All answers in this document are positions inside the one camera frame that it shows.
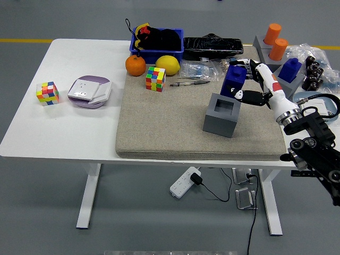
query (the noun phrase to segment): blue basket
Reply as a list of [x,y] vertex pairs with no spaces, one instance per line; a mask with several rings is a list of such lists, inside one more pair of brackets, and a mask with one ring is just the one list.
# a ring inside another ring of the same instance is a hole
[[[183,57],[183,52],[184,52],[184,45],[183,45],[183,39],[184,39],[184,33],[183,29],[180,28],[171,28],[172,30],[176,31],[176,33],[180,36],[181,39],[181,51],[172,51],[172,50],[151,50],[151,49],[141,49],[140,50],[140,56],[144,58],[145,62],[147,64],[155,64],[156,61],[164,56],[164,55],[169,55],[169,56],[174,56],[177,58],[178,62],[180,63]],[[134,36],[132,35],[131,43],[130,43],[130,52],[131,55],[137,55],[138,51],[133,48],[134,44]]]

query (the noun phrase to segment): rubik's cube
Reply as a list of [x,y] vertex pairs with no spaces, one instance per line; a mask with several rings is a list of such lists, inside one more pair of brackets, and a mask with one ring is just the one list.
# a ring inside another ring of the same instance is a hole
[[54,82],[44,82],[37,84],[37,98],[45,105],[55,105],[59,103],[59,91]]
[[165,69],[149,67],[145,77],[147,89],[162,92],[165,84]]

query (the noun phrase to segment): gray floor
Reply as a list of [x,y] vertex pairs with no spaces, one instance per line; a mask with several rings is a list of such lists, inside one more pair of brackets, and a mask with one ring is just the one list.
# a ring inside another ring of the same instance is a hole
[[[340,45],[338,1],[0,1],[0,38],[130,40],[132,26],[183,28],[251,44],[269,23],[290,44]],[[49,44],[0,43],[0,140]],[[340,52],[326,51],[340,70]],[[180,167],[104,165],[90,228],[75,228],[86,173],[70,163],[0,159],[0,254],[103,254],[106,250],[237,251],[246,254],[252,211],[213,200],[204,187],[182,199],[168,189]],[[202,168],[203,182],[227,197],[229,180]],[[273,181],[283,236],[269,235],[259,191],[250,254],[339,254],[340,208],[313,178],[280,172]]]

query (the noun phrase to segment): orange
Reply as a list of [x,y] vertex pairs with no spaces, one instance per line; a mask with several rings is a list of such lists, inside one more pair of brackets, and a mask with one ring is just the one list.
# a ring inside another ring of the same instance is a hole
[[145,60],[137,55],[132,55],[125,61],[125,68],[132,76],[140,76],[144,74],[147,66]]

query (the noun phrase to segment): pen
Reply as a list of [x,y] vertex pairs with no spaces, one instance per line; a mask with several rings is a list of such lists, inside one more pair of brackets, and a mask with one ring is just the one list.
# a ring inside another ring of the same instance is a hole
[[179,87],[179,86],[189,86],[189,85],[199,85],[199,84],[206,84],[210,81],[192,81],[192,82],[176,82],[170,84],[170,87]]

